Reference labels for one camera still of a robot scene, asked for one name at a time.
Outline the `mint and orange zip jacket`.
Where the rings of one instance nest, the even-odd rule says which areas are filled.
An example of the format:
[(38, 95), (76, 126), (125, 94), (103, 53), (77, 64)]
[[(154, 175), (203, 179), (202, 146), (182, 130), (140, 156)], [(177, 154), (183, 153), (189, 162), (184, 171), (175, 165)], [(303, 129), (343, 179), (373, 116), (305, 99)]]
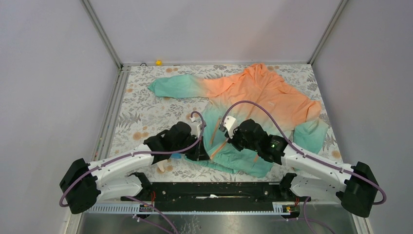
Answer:
[(224, 114), (239, 122), (252, 119), (271, 135), (293, 135), (294, 143), (315, 154), (322, 149), (328, 129), (319, 117), (321, 103), (289, 85), (264, 64), (215, 79), (189, 74), (157, 78), (149, 89), (158, 97), (208, 98), (202, 115), (206, 122), (204, 147), (210, 160), (199, 164), (222, 172), (244, 172), (262, 178), (273, 167), (256, 152), (237, 151), (226, 141), (218, 130)]

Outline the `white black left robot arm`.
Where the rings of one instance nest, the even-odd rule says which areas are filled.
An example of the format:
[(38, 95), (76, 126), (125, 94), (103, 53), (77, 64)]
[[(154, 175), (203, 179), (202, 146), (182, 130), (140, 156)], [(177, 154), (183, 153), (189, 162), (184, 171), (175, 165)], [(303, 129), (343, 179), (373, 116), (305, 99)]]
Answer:
[(180, 121), (126, 153), (92, 162), (75, 160), (59, 183), (63, 192), (60, 206), (79, 214), (102, 200), (123, 196), (146, 200), (151, 194), (150, 183), (145, 175), (134, 175), (132, 171), (160, 165), (172, 154), (197, 151), (204, 129), (205, 123), (201, 120), (190, 124)]

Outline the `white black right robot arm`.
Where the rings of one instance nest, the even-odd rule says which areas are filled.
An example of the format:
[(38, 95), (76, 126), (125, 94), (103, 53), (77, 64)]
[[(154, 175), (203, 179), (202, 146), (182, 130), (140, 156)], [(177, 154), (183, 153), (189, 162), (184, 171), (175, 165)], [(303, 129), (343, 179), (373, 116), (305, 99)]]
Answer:
[(238, 124), (236, 118), (225, 117), (221, 130), (238, 151), (251, 150), (267, 162), (306, 173), (287, 173), (282, 178), (279, 193), (284, 200), (310, 197), (333, 201), (354, 215), (369, 217), (378, 183), (367, 164), (351, 165), (323, 158), (282, 136), (269, 135), (252, 119)]

